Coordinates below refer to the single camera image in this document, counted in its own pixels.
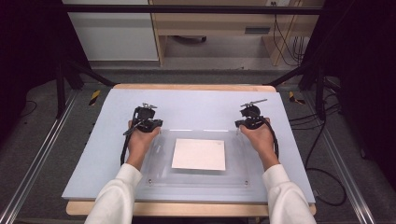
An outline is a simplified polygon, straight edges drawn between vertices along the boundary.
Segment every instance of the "white sleeve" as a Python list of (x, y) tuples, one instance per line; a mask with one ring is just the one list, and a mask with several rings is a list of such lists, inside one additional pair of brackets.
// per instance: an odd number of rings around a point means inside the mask
[(131, 224), (134, 190), (141, 178), (142, 175), (136, 168), (124, 163), (116, 178), (110, 180), (99, 192), (85, 223)]
[(262, 175), (268, 192), (272, 224), (316, 223), (301, 189), (289, 180), (283, 165), (274, 165)]

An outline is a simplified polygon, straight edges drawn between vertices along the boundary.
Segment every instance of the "white paper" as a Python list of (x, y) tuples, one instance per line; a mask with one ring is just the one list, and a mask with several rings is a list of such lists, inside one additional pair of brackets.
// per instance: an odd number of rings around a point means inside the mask
[(225, 171), (224, 141), (178, 138), (172, 168)]

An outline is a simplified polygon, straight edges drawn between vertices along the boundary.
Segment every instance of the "person's right hand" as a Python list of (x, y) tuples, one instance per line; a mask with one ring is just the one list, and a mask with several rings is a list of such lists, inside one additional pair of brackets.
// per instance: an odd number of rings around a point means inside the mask
[(250, 144), (259, 153), (264, 170), (279, 164), (279, 160), (274, 152), (274, 137), (267, 125), (263, 124), (260, 128), (255, 130), (250, 130), (244, 125), (240, 125), (239, 128), (241, 133), (247, 137)]

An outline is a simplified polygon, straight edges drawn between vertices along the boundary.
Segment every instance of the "metal frame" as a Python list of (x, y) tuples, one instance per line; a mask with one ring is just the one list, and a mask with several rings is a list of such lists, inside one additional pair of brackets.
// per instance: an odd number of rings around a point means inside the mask
[(183, 5), (73, 5), (42, 6), (42, 10), (91, 13), (215, 13), (215, 14), (276, 14), (323, 15), (334, 9), (322, 7), (245, 7), (245, 6), (183, 6)]
[(26, 172), (26, 175), (18, 186), (17, 191), (14, 193), (14, 196), (8, 203), (6, 209), (0, 215), (0, 223), (13, 223), (13, 221), (17, 217), (17, 214), (20, 212), (26, 197), (28, 196), (33, 184), (35, 183), (35, 180), (37, 179), (38, 174), (40, 173), (40, 170), (44, 165), (44, 162), (50, 154), (50, 151), (52, 150), (52, 147), (60, 131), (62, 130), (62, 127), (64, 126), (67, 117), (70, 114), (70, 111), (76, 101), (77, 96), (78, 91), (71, 90), (70, 96), (66, 102), (66, 108), (62, 116), (59, 119), (56, 119), (53, 123), (49, 134), (47, 135), (41, 148), (38, 150), (34, 161), (30, 165), (29, 170)]

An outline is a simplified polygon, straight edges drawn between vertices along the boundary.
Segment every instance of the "light blue board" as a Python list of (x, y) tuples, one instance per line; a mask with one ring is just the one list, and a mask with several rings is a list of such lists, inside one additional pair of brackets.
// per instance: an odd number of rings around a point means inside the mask
[[(148, 103), (158, 106), (155, 119), (163, 120), (163, 132), (145, 158), (137, 201), (266, 203), (257, 152), (234, 125), (243, 119), (241, 105), (261, 99), (267, 101), (256, 106), (271, 119), (281, 163), (308, 202), (314, 203), (280, 96), (277, 92), (258, 91), (111, 90), (63, 197), (95, 199), (105, 183), (116, 176), (128, 120), (137, 106)], [(224, 140), (226, 172), (170, 168), (178, 137)]]

